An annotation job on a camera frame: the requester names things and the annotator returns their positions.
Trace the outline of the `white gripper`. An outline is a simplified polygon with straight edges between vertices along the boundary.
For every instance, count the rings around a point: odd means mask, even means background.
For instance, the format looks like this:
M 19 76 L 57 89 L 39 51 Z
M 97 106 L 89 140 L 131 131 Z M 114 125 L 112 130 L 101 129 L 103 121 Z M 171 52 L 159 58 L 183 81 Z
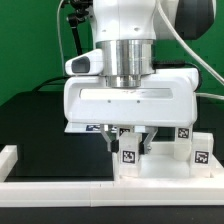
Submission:
M 140 142 L 139 152 L 144 155 L 151 150 L 157 127 L 188 127 L 197 120 L 200 76 L 195 68 L 158 69 L 142 77 L 139 87 L 111 88 L 100 75 L 103 53 L 97 49 L 68 60 L 65 70 L 68 125 L 100 125 L 109 152 L 119 151 L 116 126 L 155 126 L 146 128 Z

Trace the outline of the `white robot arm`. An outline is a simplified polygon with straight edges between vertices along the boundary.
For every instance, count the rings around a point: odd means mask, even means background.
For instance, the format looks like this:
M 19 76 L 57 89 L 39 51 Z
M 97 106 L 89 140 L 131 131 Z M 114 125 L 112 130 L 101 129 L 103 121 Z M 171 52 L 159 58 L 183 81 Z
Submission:
M 94 48 L 65 64 L 67 131 L 98 125 L 139 135 L 147 152 L 161 127 L 188 130 L 197 119 L 197 69 L 159 62 L 157 40 L 180 44 L 201 37 L 214 23 L 216 0 L 91 0 L 76 4 L 89 19 Z

